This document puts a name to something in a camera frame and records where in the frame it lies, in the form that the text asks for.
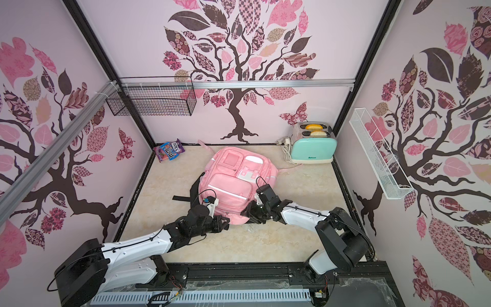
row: butterfly decal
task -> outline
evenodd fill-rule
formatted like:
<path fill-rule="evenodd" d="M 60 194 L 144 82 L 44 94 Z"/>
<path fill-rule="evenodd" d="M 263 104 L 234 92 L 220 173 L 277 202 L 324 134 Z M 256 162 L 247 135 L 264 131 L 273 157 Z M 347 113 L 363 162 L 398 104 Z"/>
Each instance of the butterfly decal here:
<path fill-rule="evenodd" d="M 307 102 L 302 103 L 295 114 L 283 113 L 280 114 L 279 117 L 288 120 L 289 125 L 295 125 L 298 122 L 307 120 L 307 113 L 305 113 L 305 111 L 307 111 Z"/>
<path fill-rule="evenodd" d="M 121 128 L 119 128 L 119 138 L 121 139 L 121 142 L 123 143 L 123 148 L 121 148 L 118 152 L 118 155 L 116 157 L 116 161 L 123 160 L 124 158 L 129 159 L 132 156 L 132 151 L 130 147 L 133 147 L 133 143 L 135 142 L 134 140 L 131 139 L 131 137 L 127 137 L 126 133 L 124 133 Z"/>

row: white wire basket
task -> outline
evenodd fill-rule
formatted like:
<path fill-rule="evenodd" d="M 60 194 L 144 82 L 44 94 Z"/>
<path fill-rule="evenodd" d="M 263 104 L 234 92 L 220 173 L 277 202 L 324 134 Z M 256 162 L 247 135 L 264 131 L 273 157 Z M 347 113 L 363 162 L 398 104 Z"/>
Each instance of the white wire basket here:
<path fill-rule="evenodd" d="M 365 124 L 370 122 L 373 126 L 375 126 L 375 130 L 371 134 L 365 128 Z M 373 141 L 373 135 L 380 134 L 382 136 L 382 134 L 375 122 L 372 120 L 372 117 L 367 109 L 355 109 L 350 119 L 350 125 L 353 128 L 356 137 L 360 141 L 363 151 L 365 151 L 365 154 L 367 155 L 368 161 L 370 162 L 373 171 L 380 182 L 380 186 L 382 187 L 385 197 L 387 199 L 401 199 L 407 194 L 411 193 L 414 188 L 401 168 L 399 161 L 397 161 L 396 155 L 394 155 L 392 152 L 390 144 L 384 138 L 381 138 L 381 140 L 378 141 L 384 142 L 386 145 L 384 147 L 389 152 L 389 154 L 386 156 L 386 162 L 381 152 L 377 148 L 377 145 Z M 397 180 L 394 178 L 391 168 L 394 169 L 395 167 L 404 174 L 404 182 L 397 182 Z"/>

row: mint green toaster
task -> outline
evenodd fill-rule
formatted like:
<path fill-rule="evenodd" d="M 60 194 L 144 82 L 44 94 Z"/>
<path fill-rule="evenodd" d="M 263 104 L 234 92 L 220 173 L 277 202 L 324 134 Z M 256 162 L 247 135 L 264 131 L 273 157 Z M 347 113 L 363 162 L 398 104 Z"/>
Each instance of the mint green toaster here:
<path fill-rule="evenodd" d="M 310 124 L 317 124 L 322 128 L 316 129 L 317 132 L 313 133 L 314 131 L 306 129 Z M 331 127 L 318 121 L 295 124 L 291 143 L 292 162 L 295 164 L 331 163 L 337 146 Z"/>

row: black wire basket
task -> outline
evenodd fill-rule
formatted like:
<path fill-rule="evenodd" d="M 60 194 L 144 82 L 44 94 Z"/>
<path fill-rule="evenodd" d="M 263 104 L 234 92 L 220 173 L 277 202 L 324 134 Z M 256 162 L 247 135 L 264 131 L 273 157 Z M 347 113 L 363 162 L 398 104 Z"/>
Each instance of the black wire basket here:
<path fill-rule="evenodd" d="M 196 106 L 196 95 L 192 82 L 182 85 L 160 85 L 157 83 L 124 84 L 122 91 L 111 94 L 106 102 L 114 116 L 131 115 L 126 104 L 133 104 L 140 115 L 191 116 Z"/>

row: marble floor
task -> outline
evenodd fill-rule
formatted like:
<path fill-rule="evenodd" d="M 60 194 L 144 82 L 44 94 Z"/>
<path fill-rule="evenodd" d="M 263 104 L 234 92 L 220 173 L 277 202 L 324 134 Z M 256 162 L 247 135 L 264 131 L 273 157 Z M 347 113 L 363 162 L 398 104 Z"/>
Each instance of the marble floor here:
<path fill-rule="evenodd" d="M 215 151 L 223 147 L 212 146 Z M 277 168 L 292 166 L 284 161 L 280 146 L 241 147 L 268 157 Z M 173 161 L 160 163 L 155 159 L 121 240 L 148 234 L 187 214 L 190 204 L 172 200 L 172 196 L 189 196 L 191 185 L 212 154 L 201 146 L 185 146 L 185 150 Z M 302 165 L 280 173 L 274 191 L 280 199 L 290 199 L 305 207 L 347 210 L 331 164 Z M 193 238 L 191 243 L 201 238 Z M 289 262 L 305 261 L 322 248 L 317 233 L 268 221 L 231 225 L 228 231 L 210 233 L 206 240 L 163 257 L 166 262 Z"/>

